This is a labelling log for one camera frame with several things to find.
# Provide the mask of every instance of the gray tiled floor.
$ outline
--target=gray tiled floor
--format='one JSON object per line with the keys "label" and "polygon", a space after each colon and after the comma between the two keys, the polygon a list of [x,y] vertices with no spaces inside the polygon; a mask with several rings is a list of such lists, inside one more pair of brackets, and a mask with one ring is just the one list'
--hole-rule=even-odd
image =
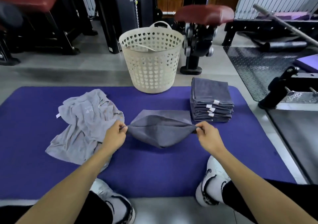
{"label": "gray tiled floor", "polygon": [[[16,54],[22,63],[14,67],[0,67],[0,103],[20,86],[132,86],[128,69],[121,54],[110,54],[99,22],[93,22],[99,36],[79,36],[74,45],[81,50],[77,56],[49,55],[44,53]],[[286,166],[298,183],[305,183],[295,162],[285,148],[265,112],[257,108],[245,85],[225,54],[221,44],[225,32],[219,28],[213,44],[214,55],[202,57],[199,65],[203,73],[197,77],[227,81],[237,87],[259,120],[264,131],[276,147]],[[254,47],[246,37],[237,35],[233,46]],[[179,67],[185,64],[181,54]],[[177,74],[174,86],[190,86],[192,76]],[[281,109],[308,108],[313,105],[280,104]],[[173,223],[237,223],[250,221],[225,205],[201,208],[192,197],[188,198],[137,198],[132,200],[137,211],[137,224]]]}

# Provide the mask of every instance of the white sneaker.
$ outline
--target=white sneaker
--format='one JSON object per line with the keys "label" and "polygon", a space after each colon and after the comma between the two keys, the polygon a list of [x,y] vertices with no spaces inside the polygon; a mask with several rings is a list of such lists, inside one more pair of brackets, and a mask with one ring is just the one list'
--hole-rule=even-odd
{"label": "white sneaker", "polygon": [[210,156],[206,169],[203,181],[196,190],[197,202],[204,207],[218,205],[223,202],[223,187],[231,180],[213,156]]}
{"label": "white sneaker", "polygon": [[96,179],[90,190],[110,207],[113,214],[113,224],[133,224],[136,212],[126,197],[115,193],[101,179]]}

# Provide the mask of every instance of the white sock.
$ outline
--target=white sock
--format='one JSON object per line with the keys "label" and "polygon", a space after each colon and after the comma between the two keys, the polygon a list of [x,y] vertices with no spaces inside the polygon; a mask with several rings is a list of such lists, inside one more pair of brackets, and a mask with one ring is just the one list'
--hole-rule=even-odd
{"label": "white sock", "polygon": [[207,194],[214,200],[223,202],[222,190],[226,183],[229,182],[229,179],[226,179],[222,175],[218,175],[212,178],[206,187]]}
{"label": "white sock", "polygon": [[113,223],[117,223],[125,217],[127,208],[121,199],[108,198],[106,203],[113,213]]}

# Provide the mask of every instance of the basket handle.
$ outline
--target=basket handle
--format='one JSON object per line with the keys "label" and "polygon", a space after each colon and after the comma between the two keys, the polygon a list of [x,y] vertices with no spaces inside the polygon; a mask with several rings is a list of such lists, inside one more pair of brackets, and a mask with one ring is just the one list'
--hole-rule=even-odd
{"label": "basket handle", "polygon": [[154,50],[154,49],[152,49],[152,48],[150,48],[150,47],[148,47],[148,46],[139,45],[139,44],[131,44],[131,45],[130,45],[130,49],[131,49],[131,50],[133,50],[133,49],[131,48],[132,46],[141,46],[141,47],[147,48],[147,49],[149,49],[149,50],[152,50],[152,51],[154,51],[154,52],[157,52],[156,50]]}
{"label": "basket handle", "polygon": [[165,21],[157,21],[157,22],[153,23],[152,25],[150,25],[149,27],[154,27],[156,23],[164,23],[164,24],[167,25],[167,28],[168,28],[168,29],[171,29],[171,26],[170,26],[167,22],[165,22]]}

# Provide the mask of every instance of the person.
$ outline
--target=person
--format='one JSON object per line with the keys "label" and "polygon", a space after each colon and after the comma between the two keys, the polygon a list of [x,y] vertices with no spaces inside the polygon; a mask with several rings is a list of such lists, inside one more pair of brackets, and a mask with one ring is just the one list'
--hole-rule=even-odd
{"label": "person", "polygon": [[[197,127],[201,146],[211,154],[196,191],[201,206],[223,202],[259,224],[318,223],[318,186],[264,180],[225,148],[216,128],[207,122]],[[1,223],[132,224],[135,211],[130,202],[96,179],[104,163],[124,143],[126,131],[124,123],[115,122],[98,152],[35,205],[0,208]]]}

